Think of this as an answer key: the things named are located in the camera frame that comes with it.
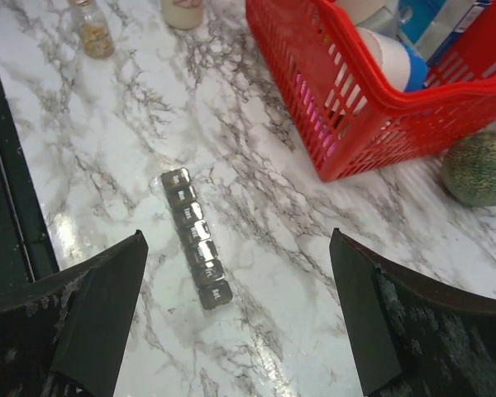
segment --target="gray marble veining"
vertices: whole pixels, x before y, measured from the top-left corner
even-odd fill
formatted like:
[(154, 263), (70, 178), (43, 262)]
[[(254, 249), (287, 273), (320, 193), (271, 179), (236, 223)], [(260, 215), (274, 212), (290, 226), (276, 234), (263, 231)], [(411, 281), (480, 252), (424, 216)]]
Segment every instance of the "gray marble veining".
[[(358, 397), (332, 279), (334, 227), (496, 298), (496, 208), (438, 159), (322, 184), (246, 25), (209, 0), (191, 32), (150, 0), (99, 3), (117, 51), (79, 48), (64, 0), (0, 0), (0, 75), (60, 266), (141, 229), (150, 245), (117, 397)], [(204, 313), (159, 175), (186, 166), (234, 301)]]

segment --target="red plastic basket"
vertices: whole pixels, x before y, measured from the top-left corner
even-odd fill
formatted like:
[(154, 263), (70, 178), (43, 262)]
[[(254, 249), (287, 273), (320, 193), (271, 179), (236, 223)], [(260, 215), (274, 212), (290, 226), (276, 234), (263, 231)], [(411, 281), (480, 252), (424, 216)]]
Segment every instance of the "red plastic basket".
[(246, 18), (324, 181), (437, 153), (496, 120), (496, 0), (416, 93), (388, 84), (328, 0), (246, 0)]

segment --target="jar lid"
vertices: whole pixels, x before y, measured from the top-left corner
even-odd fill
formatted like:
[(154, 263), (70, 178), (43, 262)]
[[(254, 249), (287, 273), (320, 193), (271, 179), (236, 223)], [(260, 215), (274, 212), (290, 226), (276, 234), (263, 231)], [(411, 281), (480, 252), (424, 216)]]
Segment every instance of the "jar lid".
[(93, 3), (93, 0), (69, 0), (72, 6), (84, 7)]

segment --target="black edge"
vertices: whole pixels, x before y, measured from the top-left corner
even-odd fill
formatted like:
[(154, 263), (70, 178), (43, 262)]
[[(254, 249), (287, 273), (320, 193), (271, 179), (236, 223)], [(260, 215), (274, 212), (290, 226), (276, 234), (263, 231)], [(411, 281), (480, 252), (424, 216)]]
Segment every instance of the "black edge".
[(148, 246), (132, 246), (90, 270), (75, 298), (51, 370), (95, 397), (112, 397), (145, 271)]
[(332, 233), (332, 271), (346, 321), (356, 369), (364, 395), (370, 395), (403, 371), (377, 298), (374, 265)]
[(0, 157), (36, 280), (59, 271), (17, 129), (0, 81)]

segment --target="white cylinder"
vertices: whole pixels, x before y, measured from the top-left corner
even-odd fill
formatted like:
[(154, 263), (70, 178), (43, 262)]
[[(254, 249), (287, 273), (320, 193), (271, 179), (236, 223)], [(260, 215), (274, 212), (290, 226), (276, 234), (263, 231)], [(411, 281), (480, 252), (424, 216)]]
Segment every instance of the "white cylinder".
[(161, 0), (162, 15), (176, 29), (193, 29), (202, 23), (203, 0)]

